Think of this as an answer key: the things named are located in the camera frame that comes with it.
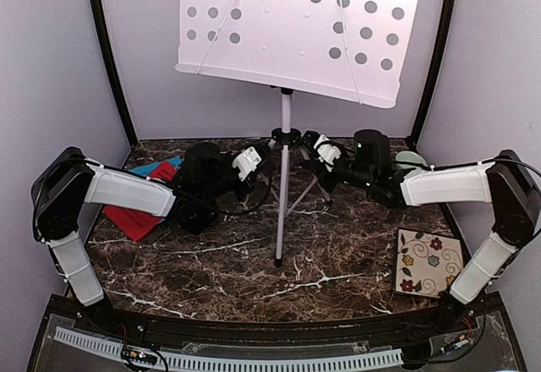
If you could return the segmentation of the red sheet music paper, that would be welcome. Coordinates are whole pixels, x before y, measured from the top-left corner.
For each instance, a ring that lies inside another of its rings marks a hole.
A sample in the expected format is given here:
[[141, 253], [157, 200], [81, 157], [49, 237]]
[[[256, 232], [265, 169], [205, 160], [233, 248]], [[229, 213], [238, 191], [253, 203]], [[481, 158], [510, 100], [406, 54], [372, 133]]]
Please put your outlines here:
[[138, 242], [146, 236], [156, 225], [164, 222], [163, 217], [153, 216], [143, 211], [136, 211], [112, 205], [107, 205], [103, 213], [121, 230], [128, 238]]

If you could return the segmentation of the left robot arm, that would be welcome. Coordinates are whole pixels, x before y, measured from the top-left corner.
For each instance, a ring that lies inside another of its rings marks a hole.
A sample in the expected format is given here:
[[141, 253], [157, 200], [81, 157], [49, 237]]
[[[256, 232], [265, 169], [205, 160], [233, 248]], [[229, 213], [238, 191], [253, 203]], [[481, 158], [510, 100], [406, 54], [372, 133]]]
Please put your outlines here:
[[33, 238], [45, 244], [79, 303], [85, 318], [102, 335], [119, 327], [107, 296], [79, 237], [83, 205], [109, 205], [174, 219], [186, 232], [202, 233], [222, 214], [218, 199], [232, 193], [244, 200], [257, 176], [270, 168], [269, 151], [249, 145], [237, 154], [204, 142], [189, 148], [170, 181], [106, 166], [69, 147], [32, 184]]

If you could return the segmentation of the white music stand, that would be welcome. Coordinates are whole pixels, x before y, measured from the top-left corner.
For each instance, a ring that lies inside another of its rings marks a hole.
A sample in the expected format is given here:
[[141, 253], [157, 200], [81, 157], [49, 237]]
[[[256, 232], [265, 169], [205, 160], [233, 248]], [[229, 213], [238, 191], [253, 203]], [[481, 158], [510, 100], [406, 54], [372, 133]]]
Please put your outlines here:
[[281, 190], [287, 208], [292, 97], [396, 107], [418, 0], [179, 0], [176, 69], [281, 92]]

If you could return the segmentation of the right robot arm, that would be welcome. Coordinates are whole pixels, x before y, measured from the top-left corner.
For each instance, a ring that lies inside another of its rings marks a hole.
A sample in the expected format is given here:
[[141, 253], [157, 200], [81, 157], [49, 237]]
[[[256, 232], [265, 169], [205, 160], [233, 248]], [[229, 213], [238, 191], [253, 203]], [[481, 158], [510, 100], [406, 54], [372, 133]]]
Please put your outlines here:
[[491, 205], [495, 223], [489, 236], [448, 287], [450, 300], [431, 315], [438, 332], [452, 331], [464, 318], [462, 305], [471, 303], [539, 236], [540, 189], [533, 180], [537, 170], [513, 150], [473, 163], [435, 167], [417, 155], [393, 156], [388, 137], [377, 130], [359, 130], [353, 141], [353, 150], [348, 150], [315, 131], [302, 136], [309, 154], [305, 167], [326, 192], [345, 184], [391, 209], [456, 202]]

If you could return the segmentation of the black metronome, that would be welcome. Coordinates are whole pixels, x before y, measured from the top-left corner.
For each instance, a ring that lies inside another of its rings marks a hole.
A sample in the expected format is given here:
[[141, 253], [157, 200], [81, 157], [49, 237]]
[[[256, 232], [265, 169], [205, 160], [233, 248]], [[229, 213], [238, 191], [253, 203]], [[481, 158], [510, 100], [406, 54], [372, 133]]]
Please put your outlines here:
[[180, 199], [172, 208], [171, 217], [186, 232], [201, 234], [219, 216], [215, 199], [201, 204], [195, 200]]

